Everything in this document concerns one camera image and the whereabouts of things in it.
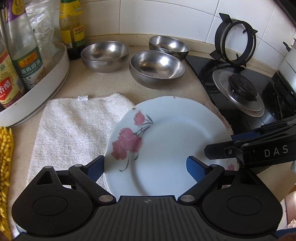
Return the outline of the yellow chenille mat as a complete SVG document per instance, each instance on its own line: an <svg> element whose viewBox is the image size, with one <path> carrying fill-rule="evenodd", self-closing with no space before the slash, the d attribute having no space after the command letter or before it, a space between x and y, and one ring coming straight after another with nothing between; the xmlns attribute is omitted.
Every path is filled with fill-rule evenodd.
<svg viewBox="0 0 296 241"><path fill-rule="evenodd" d="M14 137L12 129L1 126L1 234L8 240L12 240L8 216L8 193L13 153Z"/></svg>

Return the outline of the steel pot on stove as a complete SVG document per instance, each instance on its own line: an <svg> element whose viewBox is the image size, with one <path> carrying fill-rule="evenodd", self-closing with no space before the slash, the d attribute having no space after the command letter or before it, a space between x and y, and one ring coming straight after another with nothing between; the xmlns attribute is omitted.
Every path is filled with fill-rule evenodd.
<svg viewBox="0 0 296 241"><path fill-rule="evenodd" d="M292 88L295 88L295 46L289 46L286 42L283 42L283 44L288 51L288 54L280 65L279 72L289 85Z"/></svg>

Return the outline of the white terry towel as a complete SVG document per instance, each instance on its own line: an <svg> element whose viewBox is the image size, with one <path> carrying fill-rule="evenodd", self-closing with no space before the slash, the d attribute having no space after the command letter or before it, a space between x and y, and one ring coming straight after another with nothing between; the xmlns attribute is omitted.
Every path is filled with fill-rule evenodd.
<svg viewBox="0 0 296 241"><path fill-rule="evenodd" d="M105 157L112 131L135 106L119 93L84 101L51 100L39 123L27 180L44 166L66 170Z"/></svg>

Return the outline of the black glass stove top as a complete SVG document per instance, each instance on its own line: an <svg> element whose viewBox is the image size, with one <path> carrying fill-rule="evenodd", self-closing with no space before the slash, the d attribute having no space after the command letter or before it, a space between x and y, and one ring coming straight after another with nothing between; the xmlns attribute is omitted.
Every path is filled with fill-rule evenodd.
<svg viewBox="0 0 296 241"><path fill-rule="evenodd" d="M191 55L186 61L234 134L295 116L295 94L279 72L269 77L243 66Z"/></svg>

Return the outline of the steel bowl front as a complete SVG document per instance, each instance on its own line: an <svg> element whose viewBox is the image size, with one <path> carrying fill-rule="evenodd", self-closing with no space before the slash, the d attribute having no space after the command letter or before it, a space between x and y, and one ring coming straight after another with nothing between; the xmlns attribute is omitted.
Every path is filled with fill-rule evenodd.
<svg viewBox="0 0 296 241"><path fill-rule="evenodd" d="M150 89L175 85L184 75L185 66L178 58L164 52L147 50L135 53L129 61L134 80Z"/></svg>

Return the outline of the red label vinegar bottle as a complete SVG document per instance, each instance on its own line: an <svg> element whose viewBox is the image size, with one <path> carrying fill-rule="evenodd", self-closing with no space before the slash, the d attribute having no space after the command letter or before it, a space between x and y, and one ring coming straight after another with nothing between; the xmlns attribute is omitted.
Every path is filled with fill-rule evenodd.
<svg viewBox="0 0 296 241"><path fill-rule="evenodd" d="M25 87L15 70L2 38L0 69L0 102L4 108L8 108L23 96Z"/></svg>

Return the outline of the white plate pink flowers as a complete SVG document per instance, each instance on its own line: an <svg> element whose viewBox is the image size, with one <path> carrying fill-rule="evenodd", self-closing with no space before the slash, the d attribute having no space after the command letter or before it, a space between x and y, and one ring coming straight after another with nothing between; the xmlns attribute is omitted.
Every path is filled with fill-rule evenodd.
<svg viewBox="0 0 296 241"><path fill-rule="evenodd" d="M107 190L121 196L179 197L195 180L186 160L194 156L207 165L237 170L236 159L209 160L208 144L231 139L222 120L202 104L163 96L129 110L109 138L104 160Z"/></svg>

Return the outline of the clear plastic bag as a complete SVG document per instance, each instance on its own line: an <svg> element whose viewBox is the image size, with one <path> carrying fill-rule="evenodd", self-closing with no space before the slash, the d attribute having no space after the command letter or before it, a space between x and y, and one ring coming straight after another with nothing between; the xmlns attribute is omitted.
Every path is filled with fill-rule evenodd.
<svg viewBox="0 0 296 241"><path fill-rule="evenodd" d="M54 1L29 1L26 4L26 12L45 66L51 68L54 55L61 49L59 41L54 37L55 3Z"/></svg>

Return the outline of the purple cap sauce bottle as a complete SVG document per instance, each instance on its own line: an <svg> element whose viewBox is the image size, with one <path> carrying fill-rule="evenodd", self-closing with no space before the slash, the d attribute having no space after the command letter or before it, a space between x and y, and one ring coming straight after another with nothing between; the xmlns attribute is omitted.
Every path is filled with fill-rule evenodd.
<svg viewBox="0 0 296 241"><path fill-rule="evenodd" d="M9 53L20 80L27 90L45 76L46 69L23 1L6 1L4 30Z"/></svg>

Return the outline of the steel bowl back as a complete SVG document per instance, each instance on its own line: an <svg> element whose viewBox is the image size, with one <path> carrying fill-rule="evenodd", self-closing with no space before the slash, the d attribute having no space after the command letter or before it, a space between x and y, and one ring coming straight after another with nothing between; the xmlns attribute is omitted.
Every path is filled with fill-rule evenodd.
<svg viewBox="0 0 296 241"><path fill-rule="evenodd" d="M186 43L169 36L150 37L149 49L170 54L178 58L180 61L183 61L190 51L190 48Z"/></svg>

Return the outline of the green yellow label oil bottle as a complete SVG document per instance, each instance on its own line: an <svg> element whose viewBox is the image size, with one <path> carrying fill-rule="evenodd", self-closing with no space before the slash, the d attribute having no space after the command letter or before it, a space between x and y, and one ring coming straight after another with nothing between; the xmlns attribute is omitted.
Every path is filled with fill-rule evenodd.
<svg viewBox="0 0 296 241"><path fill-rule="evenodd" d="M70 60L81 57L85 47L83 11L79 0L60 1L59 24L62 43L66 46Z"/></svg>

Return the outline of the white rotating condiment rack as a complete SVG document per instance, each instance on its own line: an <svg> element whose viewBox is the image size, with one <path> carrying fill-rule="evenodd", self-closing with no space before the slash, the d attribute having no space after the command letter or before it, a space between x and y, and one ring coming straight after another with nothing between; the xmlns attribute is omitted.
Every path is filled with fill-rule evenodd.
<svg viewBox="0 0 296 241"><path fill-rule="evenodd" d="M32 90L1 111L1 126L13 127L25 122L60 90L68 76L70 61L66 46L60 42L56 46L59 51L53 57L52 70Z"/></svg>

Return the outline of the steel bowl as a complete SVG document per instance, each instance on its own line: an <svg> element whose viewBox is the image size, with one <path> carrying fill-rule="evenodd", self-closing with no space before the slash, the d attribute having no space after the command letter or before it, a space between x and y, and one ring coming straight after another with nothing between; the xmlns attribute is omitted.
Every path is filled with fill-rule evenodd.
<svg viewBox="0 0 296 241"><path fill-rule="evenodd" d="M178 58L180 61L183 61L190 51L190 48L186 43L169 36L150 37L149 49L170 54Z"/></svg>
<svg viewBox="0 0 296 241"><path fill-rule="evenodd" d="M81 59L85 67L97 73L111 73L127 61L129 47L118 41L101 41L85 47Z"/></svg>
<svg viewBox="0 0 296 241"><path fill-rule="evenodd" d="M178 58L164 52L147 50L135 53L129 61L134 80L150 89L175 85L184 75L185 66Z"/></svg>

